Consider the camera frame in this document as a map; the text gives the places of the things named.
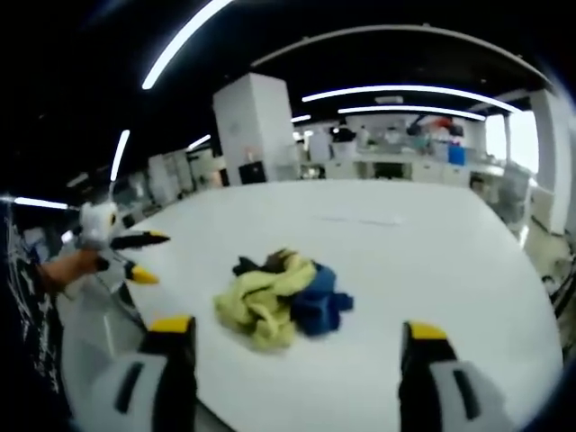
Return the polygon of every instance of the white table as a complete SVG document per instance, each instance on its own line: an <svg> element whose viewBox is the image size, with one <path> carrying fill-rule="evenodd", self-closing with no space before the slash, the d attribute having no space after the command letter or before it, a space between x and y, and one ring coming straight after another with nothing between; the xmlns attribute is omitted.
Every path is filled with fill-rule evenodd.
<svg viewBox="0 0 576 432"><path fill-rule="evenodd" d="M132 254L161 278L131 287L149 324L198 320L199 398L238 432L400 430L401 324L424 320L502 390L517 423L544 403L562 367L536 270L469 190L434 184L318 181L210 191L136 226L172 241ZM239 255L281 247L332 266L355 296L339 332L298 337L280 354L247 348L216 320Z"/></svg>

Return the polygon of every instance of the chair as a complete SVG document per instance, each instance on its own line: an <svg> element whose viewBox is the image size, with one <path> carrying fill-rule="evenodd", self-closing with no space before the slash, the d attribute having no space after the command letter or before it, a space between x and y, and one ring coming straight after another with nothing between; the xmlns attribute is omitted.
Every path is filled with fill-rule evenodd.
<svg viewBox="0 0 576 432"><path fill-rule="evenodd" d="M530 172L507 163L498 186L498 201L491 207L512 231L526 225L529 207Z"/></svg>

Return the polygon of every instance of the black ceiling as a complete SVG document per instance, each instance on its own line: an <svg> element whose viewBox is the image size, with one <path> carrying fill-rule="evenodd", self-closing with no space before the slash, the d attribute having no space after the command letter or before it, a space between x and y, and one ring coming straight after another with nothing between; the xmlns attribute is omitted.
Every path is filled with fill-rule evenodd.
<svg viewBox="0 0 576 432"><path fill-rule="evenodd" d="M562 46L561 25L545 36L533 31L545 21L541 12L520 17L497 14L486 4L450 2L424 7L367 0L237 0L184 45L151 90L141 90L157 56L206 3L93 0L18 6L9 19L15 30L6 38L11 43L5 63L10 65L4 99L10 121L4 140L20 173L11 177L12 189L66 199L68 180L111 164L124 129L131 135L121 172L215 133L213 93L249 70L285 79L294 113L318 118L338 107L374 102L376 94L301 102L304 95L341 87L428 84L499 95L543 85L492 51L408 31L326 40L250 68L274 50L339 29L429 23L493 42L533 65L542 65L544 54L566 77L574 70L561 50L550 48ZM473 105L430 94L407 94L405 100L456 109Z"/></svg>

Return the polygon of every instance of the black t-shirt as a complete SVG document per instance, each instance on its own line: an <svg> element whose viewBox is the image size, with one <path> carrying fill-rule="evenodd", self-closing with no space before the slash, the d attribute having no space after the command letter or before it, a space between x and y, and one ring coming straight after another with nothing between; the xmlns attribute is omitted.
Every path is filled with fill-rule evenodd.
<svg viewBox="0 0 576 432"><path fill-rule="evenodd" d="M68 429L70 416L60 376L62 325L56 299L12 218L0 202L0 322L5 414L3 430Z"/></svg>

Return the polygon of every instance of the person's arm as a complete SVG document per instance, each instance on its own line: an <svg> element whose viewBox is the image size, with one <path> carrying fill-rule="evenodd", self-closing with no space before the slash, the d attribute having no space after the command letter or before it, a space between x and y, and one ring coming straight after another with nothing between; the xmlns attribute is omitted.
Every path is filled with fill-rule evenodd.
<svg viewBox="0 0 576 432"><path fill-rule="evenodd" d="M61 293L64 288L84 275L98 271L98 252L80 249L40 266L44 286L49 293Z"/></svg>

